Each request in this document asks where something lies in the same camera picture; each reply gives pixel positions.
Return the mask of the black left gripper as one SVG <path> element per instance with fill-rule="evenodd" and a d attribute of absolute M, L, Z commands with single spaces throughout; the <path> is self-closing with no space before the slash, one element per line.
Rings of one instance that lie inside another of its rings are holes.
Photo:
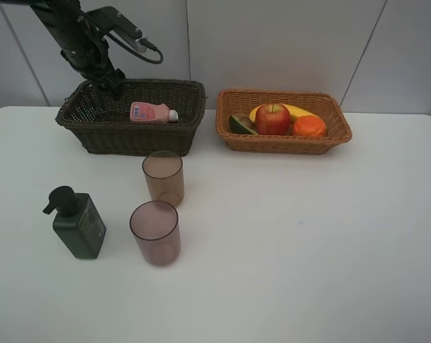
<path fill-rule="evenodd" d="M 101 91 L 109 90 L 115 99 L 122 96 L 126 76 L 110 62 L 109 45 L 102 34 L 82 37 L 60 34 L 59 45 L 61 55 L 73 70 Z"/>

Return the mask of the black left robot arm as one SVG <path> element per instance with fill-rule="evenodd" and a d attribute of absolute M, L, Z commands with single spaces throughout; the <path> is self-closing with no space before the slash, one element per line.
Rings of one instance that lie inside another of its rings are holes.
<path fill-rule="evenodd" d="M 109 58 L 104 35 L 80 14 L 78 1 L 38 1 L 31 6 L 61 48 L 61 56 L 100 91 L 118 97 L 125 75 Z"/>

